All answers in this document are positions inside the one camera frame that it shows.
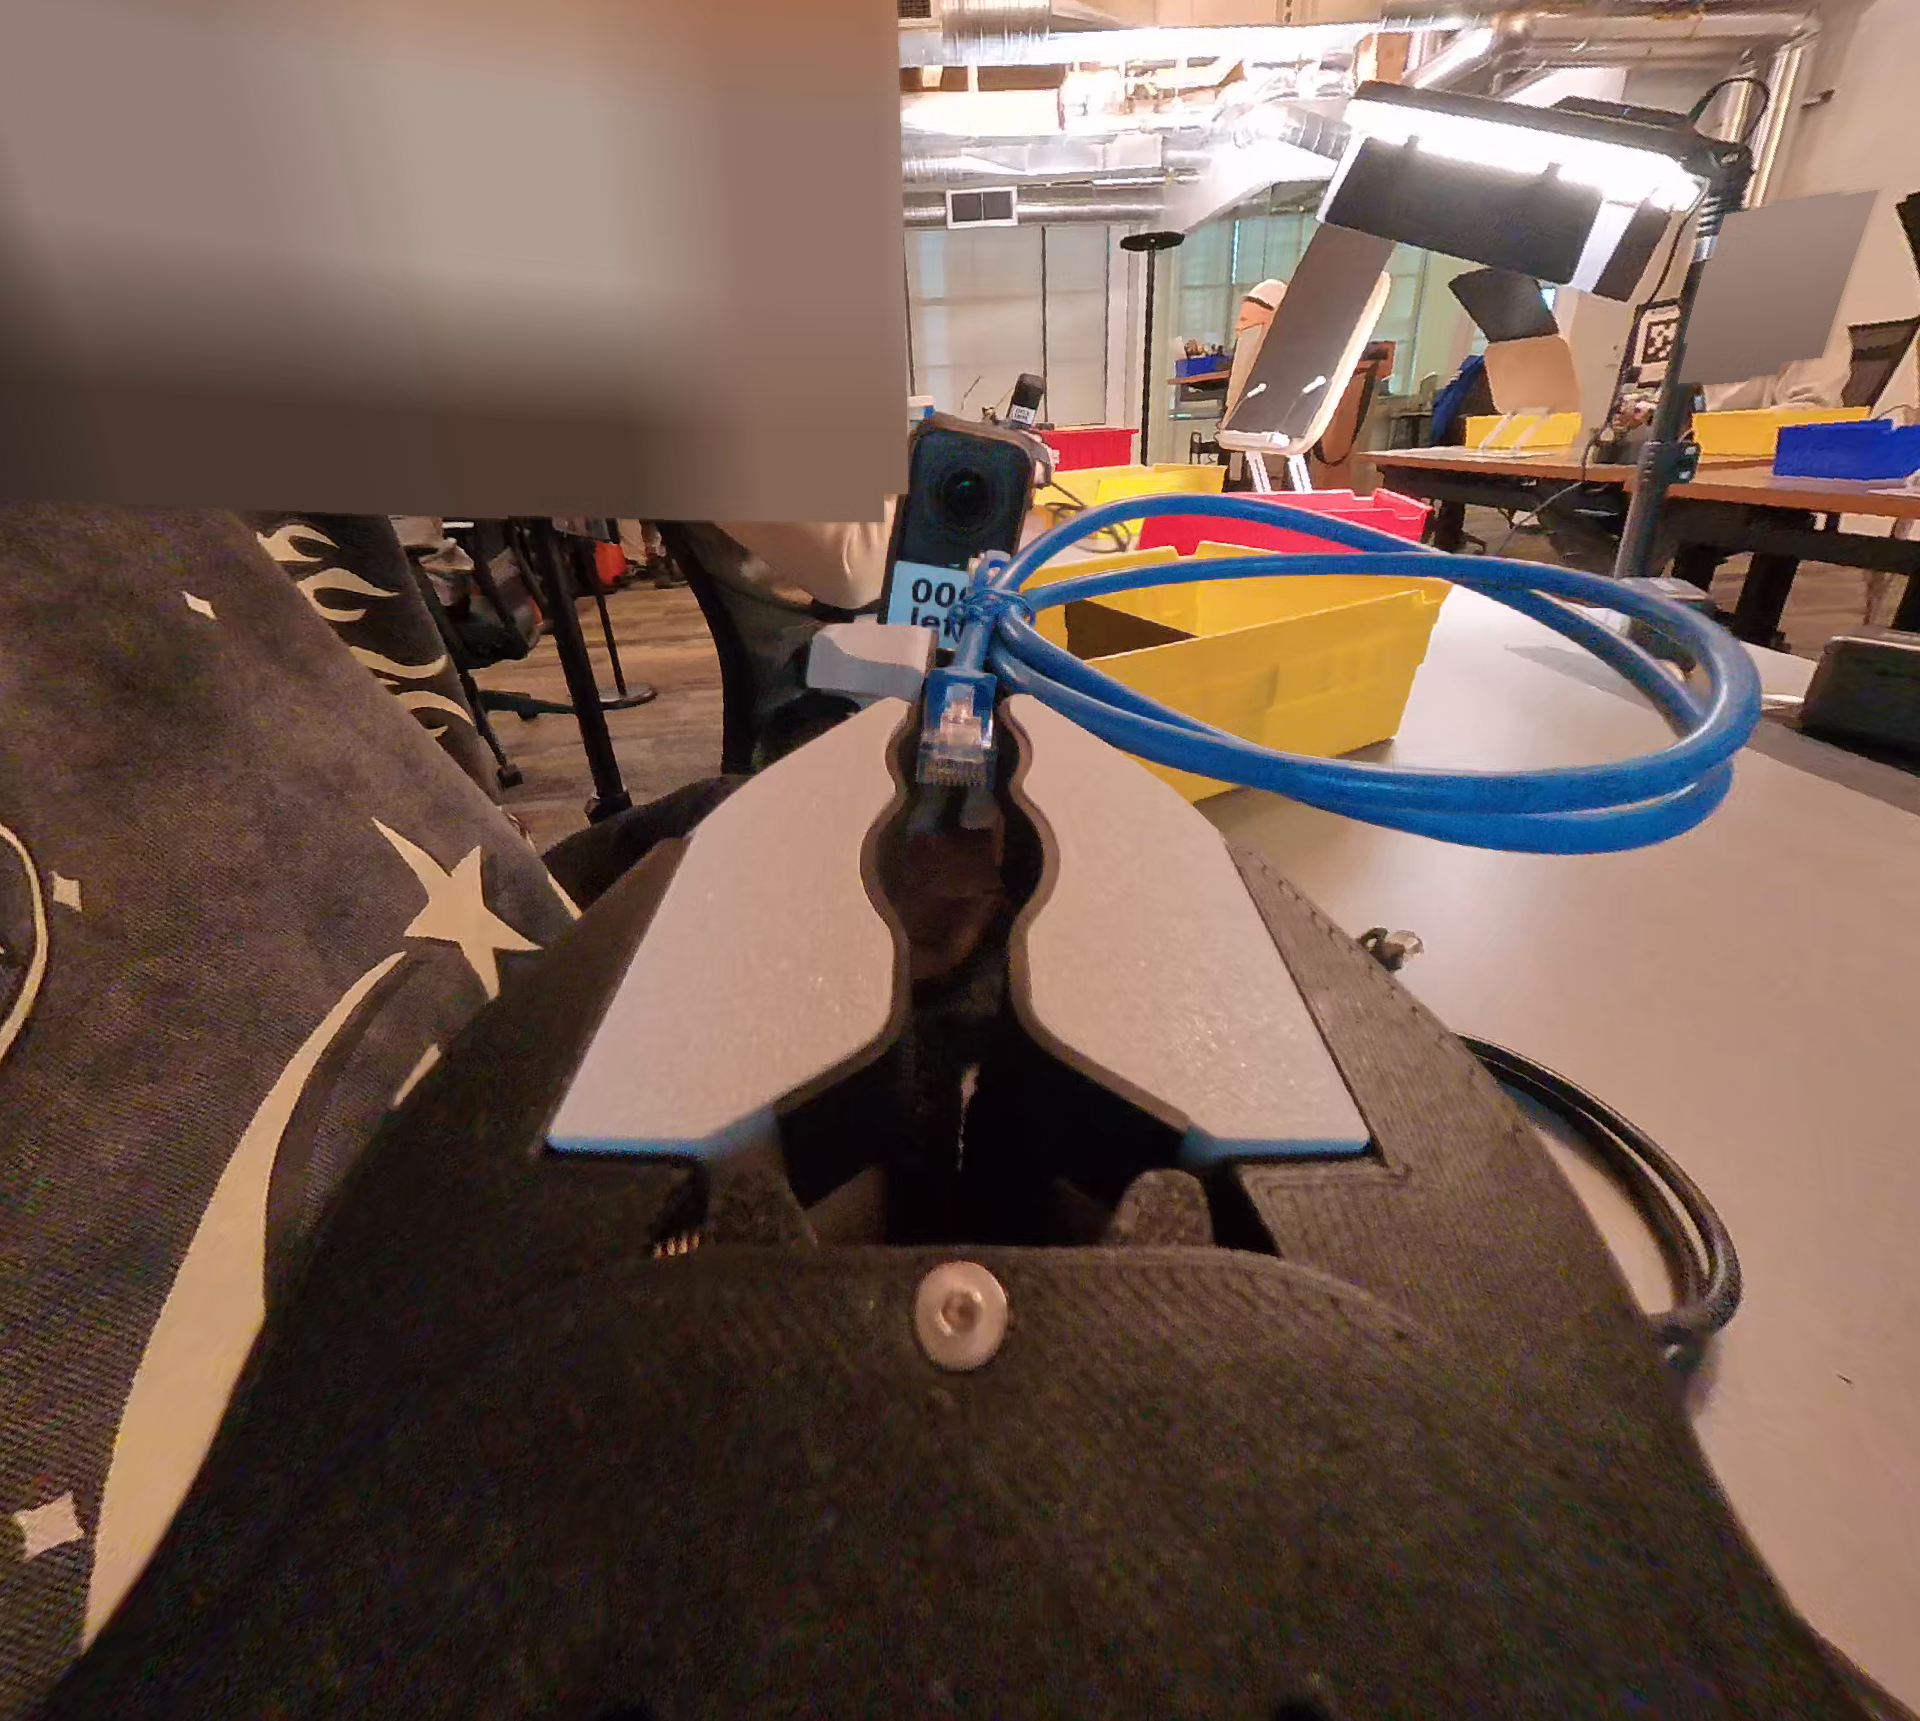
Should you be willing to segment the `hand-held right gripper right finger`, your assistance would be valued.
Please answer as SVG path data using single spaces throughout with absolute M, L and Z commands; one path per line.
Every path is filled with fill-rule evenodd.
M 1134 758 L 1004 705 L 1040 874 L 1010 940 L 1026 1033 L 1201 1168 L 1366 1152 L 1371 1128 L 1223 835 Z

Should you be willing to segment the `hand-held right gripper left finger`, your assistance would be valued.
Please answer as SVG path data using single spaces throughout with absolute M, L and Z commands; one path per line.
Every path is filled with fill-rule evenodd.
M 548 1126 L 556 1152 L 714 1163 L 882 1051 L 900 932 L 868 891 L 904 700 L 752 777 L 692 833 Z

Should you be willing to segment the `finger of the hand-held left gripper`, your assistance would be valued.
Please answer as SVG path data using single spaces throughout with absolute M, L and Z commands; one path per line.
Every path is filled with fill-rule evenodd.
M 916 700 L 934 666 L 932 633 L 913 622 L 829 622 L 808 642 L 807 686 L 857 703 Z

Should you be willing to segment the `black floor lamp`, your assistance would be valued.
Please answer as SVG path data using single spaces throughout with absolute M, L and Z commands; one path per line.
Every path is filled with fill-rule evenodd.
M 1155 396 L 1159 361 L 1157 361 L 1157 332 L 1159 332 L 1159 276 L 1163 255 L 1179 248 L 1184 242 L 1180 230 L 1166 230 L 1165 226 L 1141 228 L 1126 235 L 1121 240 L 1121 247 L 1134 255 L 1141 262 L 1141 368 L 1138 368 L 1138 431 L 1136 431 L 1136 456 L 1142 466 L 1153 462 L 1153 419 L 1155 419 Z

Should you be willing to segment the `wooden table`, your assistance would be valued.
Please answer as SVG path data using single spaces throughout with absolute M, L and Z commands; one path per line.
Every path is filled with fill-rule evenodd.
M 1578 454 L 1514 459 L 1470 449 L 1369 454 L 1381 484 L 1432 511 L 1427 538 L 1458 551 L 1472 508 L 1531 514 L 1570 565 L 1609 575 L 1635 504 L 1636 473 Z M 1723 621 L 1747 642 L 1787 651 L 1785 614 L 1804 565 L 1901 578 L 1890 624 L 1919 629 L 1916 489 L 1782 478 L 1760 460 L 1704 459 L 1663 500 L 1645 575 L 1673 575 L 1701 590 L 1729 559 L 1744 561 L 1741 593 Z

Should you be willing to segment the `LED light panel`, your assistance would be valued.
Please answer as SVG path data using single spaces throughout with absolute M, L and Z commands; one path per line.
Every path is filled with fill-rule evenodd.
M 1531 106 L 1369 80 L 1343 121 L 1325 225 L 1612 301 L 1742 153 L 1684 117 L 1581 97 Z

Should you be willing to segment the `dark star print shirt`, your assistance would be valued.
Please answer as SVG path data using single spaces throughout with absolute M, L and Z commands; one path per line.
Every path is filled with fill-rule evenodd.
M 5 1717 L 95 1639 L 373 1133 L 579 915 L 252 528 L 2 522 Z

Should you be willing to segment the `black light stand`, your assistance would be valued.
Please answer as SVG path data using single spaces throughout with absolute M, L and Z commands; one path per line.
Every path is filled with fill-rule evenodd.
M 1721 138 L 1701 131 L 1698 122 L 1706 109 L 1723 90 L 1751 87 L 1760 103 L 1756 117 L 1736 125 L 1730 138 Z M 1741 213 L 1747 200 L 1755 170 L 1753 133 L 1762 125 L 1771 109 L 1771 87 L 1760 76 L 1727 76 L 1693 105 L 1684 122 L 1668 126 L 1679 167 L 1695 178 L 1701 188 L 1696 208 L 1693 210 L 1693 242 L 1689 247 L 1689 268 L 1679 294 L 1679 322 L 1674 348 L 1666 361 L 1660 395 L 1655 406 L 1650 436 L 1636 460 L 1635 491 L 1626 508 L 1617 561 L 1615 580 L 1631 582 L 1653 575 L 1655 547 L 1664 516 L 1666 497 L 1695 473 L 1698 449 L 1687 441 L 1691 429 L 1696 392 L 1684 379 L 1684 347 L 1691 331 L 1698 290 L 1706 268 L 1717 252 L 1723 222 Z

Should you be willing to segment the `black device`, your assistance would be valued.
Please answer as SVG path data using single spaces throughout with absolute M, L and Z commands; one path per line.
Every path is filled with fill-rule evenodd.
M 1857 629 L 1821 652 L 1797 728 L 1829 746 L 1919 771 L 1919 633 Z

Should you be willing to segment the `blue plastic bin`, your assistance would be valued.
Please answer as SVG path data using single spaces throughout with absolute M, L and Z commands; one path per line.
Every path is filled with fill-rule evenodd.
M 1919 473 L 1919 422 L 1890 416 L 1787 422 L 1772 473 L 1797 481 L 1904 484 Z

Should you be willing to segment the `grey panel with white frame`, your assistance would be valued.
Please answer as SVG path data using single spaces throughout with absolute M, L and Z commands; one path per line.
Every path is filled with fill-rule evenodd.
M 1326 435 L 1381 322 L 1393 252 L 1356 228 L 1314 232 L 1250 358 L 1232 365 L 1225 450 L 1305 456 Z

